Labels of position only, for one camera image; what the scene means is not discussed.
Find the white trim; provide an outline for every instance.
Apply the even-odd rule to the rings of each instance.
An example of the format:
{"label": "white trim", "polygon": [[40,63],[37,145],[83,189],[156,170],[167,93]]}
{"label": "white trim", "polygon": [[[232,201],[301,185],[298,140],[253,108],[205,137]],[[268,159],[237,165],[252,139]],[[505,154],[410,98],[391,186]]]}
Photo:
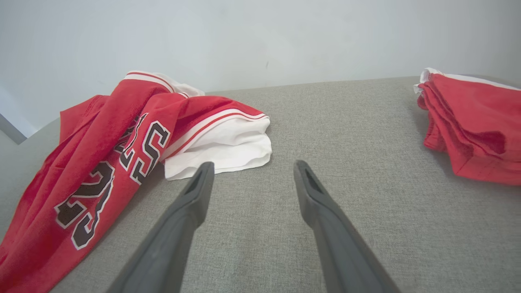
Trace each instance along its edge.
{"label": "white trim", "polygon": [[151,82],[159,83],[163,87],[165,87],[169,92],[172,93],[173,86],[168,84],[168,83],[165,83],[162,80],[160,80],[159,77],[156,78],[156,77],[147,76],[147,75],[133,74],[134,72],[139,72],[139,73],[144,73],[144,74],[148,74],[148,75],[153,75],[153,74],[148,73],[148,72],[131,71],[131,72],[129,72],[127,74],[127,76],[125,76],[124,79],[145,80],[145,81],[151,81]]}
{"label": "white trim", "polygon": [[498,88],[504,88],[504,89],[509,89],[509,90],[521,91],[521,89],[518,89],[518,88],[515,88],[515,87],[511,87],[511,86],[507,86],[507,85],[502,84],[502,83],[498,83],[498,82],[494,82],[494,81],[490,81],[490,80],[486,80],[486,79],[482,79],[482,78],[472,77],[472,76],[465,76],[465,75],[458,75],[458,74],[444,74],[444,73],[442,73],[439,70],[427,67],[420,74],[420,83],[415,84],[413,86],[415,93],[423,92],[423,89],[421,89],[419,87],[419,85],[421,83],[429,81],[429,75],[431,75],[431,74],[441,74],[443,76],[446,76],[446,77],[452,78],[452,79],[456,79],[456,80],[470,81],[470,82],[479,82],[479,83],[489,84],[491,86],[495,86],[495,87],[498,87]]}
{"label": "white trim", "polygon": [[[223,116],[226,116],[226,115],[230,115],[230,116],[224,117],[223,119],[219,119],[219,120],[213,122],[211,125],[209,125],[212,121],[218,119],[219,117],[223,117]],[[161,155],[161,157],[159,157],[159,161],[161,162],[164,159],[166,159],[168,156],[170,156],[173,152],[175,152],[177,149],[179,149],[183,144],[185,144],[187,141],[189,141],[193,137],[192,140],[190,141],[190,143],[188,143],[181,150],[179,150],[179,153],[184,152],[199,137],[201,137],[203,134],[205,134],[208,131],[210,131],[215,126],[223,123],[224,121],[227,121],[229,119],[234,119],[234,118],[242,118],[242,119],[245,119],[245,120],[254,121],[254,120],[258,120],[260,118],[264,118],[264,117],[269,119],[269,117],[266,116],[266,114],[264,114],[264,113],[260,113],[258,115],[250,115],[250,114],[247,114],[247,113],[245,113],[245,112],[243,112],[243,111],[241,111],[239,109],[226,109],[226,110],[223,110],[223,111],[221,111],[219,113],[215,113],[215,114],[213,114],[213,115],[211,115],[209,117],[206,117],[201,122],[197,123],[194,127],[190,128],[185,134],[183,134],[183,136],[181,136],[176,142],[174,142],[169,147],[167,147],[165,149],[165,151],[163,152],[163,154]]]}

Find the gray fabric surface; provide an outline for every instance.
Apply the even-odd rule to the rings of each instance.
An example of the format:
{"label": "gray fabric surface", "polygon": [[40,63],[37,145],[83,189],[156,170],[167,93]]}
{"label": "gray fabric surface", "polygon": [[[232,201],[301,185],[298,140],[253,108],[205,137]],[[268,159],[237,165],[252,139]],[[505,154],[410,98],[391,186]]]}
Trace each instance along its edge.
{"label": "gray fabric surface", "polygon": [[[325,292],[292,164],[306,160],[403,292],[519,292],[521,188],[456,177],[423,146],[417,77],[219,92],[271,118],[271,161],[218,174],[182,292]],[[53,122],[0,157],[0,235],[58,140]],[[158,166],[54,289],[103,292],[188,182]]]}

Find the red jersey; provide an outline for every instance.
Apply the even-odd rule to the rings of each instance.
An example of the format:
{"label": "red jersey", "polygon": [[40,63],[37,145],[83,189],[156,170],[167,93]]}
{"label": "red jersey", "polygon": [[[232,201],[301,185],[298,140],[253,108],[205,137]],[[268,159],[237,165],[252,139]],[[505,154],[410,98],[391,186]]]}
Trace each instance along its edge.
{"label": "red jersey", "polygon": [[230,115],[266,117],[225,97],[187,98],[164,76],[144,72],[129,73],[110,96],[63,111],[59,145],[24,192],[0,246],[0,292],[51,290],[160,160]]}

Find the red garment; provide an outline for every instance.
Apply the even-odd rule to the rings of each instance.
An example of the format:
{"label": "red garment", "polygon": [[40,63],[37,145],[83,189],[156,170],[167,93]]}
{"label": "red garment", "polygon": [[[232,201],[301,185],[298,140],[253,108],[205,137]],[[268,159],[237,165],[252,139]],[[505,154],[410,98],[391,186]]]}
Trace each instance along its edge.
{"label": "red garment", "polygon": [[134,72],[110,96],[63,111],[59,145],[24,192],[0,246],[0,292],[51,290],[92,250],[160,157],[175,151],[165,149],[231,109],[265,116],[225,97],[187,99],[160,76]]}
{"label": "red garment", "polygon": [[521,185],[521,90],[429,74],[424,145],[447,152],[456,175]]}

